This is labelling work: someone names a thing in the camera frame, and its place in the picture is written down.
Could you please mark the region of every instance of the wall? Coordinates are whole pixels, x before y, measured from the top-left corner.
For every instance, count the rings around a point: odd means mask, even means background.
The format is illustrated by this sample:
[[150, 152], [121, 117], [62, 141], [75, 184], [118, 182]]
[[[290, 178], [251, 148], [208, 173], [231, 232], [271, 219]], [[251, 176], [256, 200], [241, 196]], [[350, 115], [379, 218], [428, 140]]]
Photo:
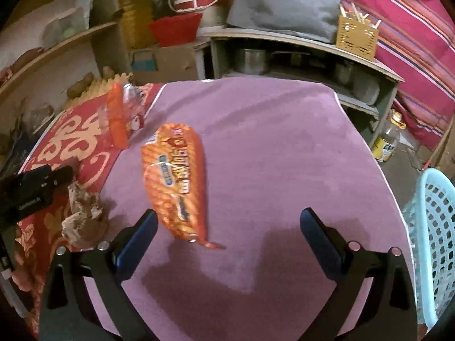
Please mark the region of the wall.
[[[24, 16], [0, 33], [0, 69], [11, 65], [21, 54], [41, 46], [46, 25], [74, 7], [76, 0], [55, 0]], [[25, 101], [25, 111], [35, 109], [41, 103], [50, 103], [56, 109], [66, 101], [66, 89], [87, 72], [99, 76], [90, 42], [64, 52], [33, 74], [24, 78], [0, 108], [0, 132], [8, 133], [14, 127], [18, 106]]]

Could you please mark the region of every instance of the plastic bag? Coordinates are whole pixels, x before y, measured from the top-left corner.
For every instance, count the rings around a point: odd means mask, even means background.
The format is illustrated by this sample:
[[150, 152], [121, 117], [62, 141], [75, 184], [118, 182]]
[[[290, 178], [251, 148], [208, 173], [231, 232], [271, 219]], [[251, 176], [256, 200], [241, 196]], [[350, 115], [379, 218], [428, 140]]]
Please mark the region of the plastic bag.
[[107, 104], [98, 109], [100, 128], [107, 144], [126, 150], [134, 131], [144, 126], [144, 94], [130, 83], [114, 83]]
[[207, 240], [205, 162], [199, 135], [167, 123], [141, 149], [144, 184], [160, 222], [176, 237], [211, 249]]
[[71, 215], [61, 223], [61, 235], [79, 249], [96, 246], [109, 225], [99, 195], [87, 192], [77, 181], [68, 186], [68, 194]]

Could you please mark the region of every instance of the pink striped fabric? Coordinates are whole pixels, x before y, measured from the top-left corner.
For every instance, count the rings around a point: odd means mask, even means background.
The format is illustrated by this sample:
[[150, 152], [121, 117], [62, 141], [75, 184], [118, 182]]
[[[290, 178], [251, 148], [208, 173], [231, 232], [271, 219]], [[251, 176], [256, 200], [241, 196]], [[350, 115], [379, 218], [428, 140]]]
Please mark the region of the pink striped fabric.
[[344, 0], [380, 25], [376, 58], [406, 82], [395, 107], [433, 149], [455, 112], [455, 25], [439, 0]]

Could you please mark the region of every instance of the purple tablecloth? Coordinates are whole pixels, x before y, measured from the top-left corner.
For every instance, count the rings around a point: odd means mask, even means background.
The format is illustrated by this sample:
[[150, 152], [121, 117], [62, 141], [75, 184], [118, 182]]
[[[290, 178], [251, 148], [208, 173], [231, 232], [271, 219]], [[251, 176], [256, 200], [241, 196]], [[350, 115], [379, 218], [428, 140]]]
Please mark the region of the purple tablecloth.
[[[140, 146], [168, 122], [188, 124], [202, 138], [209, 239], [227, 249], [177, 241], [158, 229], [123, 288], [161, 341], [297, 340], [335, 287], [300, 232], [308, 206], [346, 240], [377, 251], [400, 247], [412, 272], [399, 208], [367, 145], [330, 88], [301, 81], [165, 86], [102, 190], [114, 206], [108, 238], [151, 206]], [[367, 289], [343, 330], [354, 326]], [[115, 331], [94, 298], [102, 324]]]

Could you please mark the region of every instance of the light blue plastic basket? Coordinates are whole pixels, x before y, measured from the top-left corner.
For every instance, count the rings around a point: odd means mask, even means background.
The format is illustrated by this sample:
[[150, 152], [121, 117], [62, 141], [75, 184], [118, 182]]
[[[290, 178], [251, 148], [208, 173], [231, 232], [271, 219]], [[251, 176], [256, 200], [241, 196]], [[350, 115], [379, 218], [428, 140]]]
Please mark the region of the light blue plastic basket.
[[455, 187], [427, 169], [403, 217], [413, 246], [418, 322], [430, 329], [455, 294]]

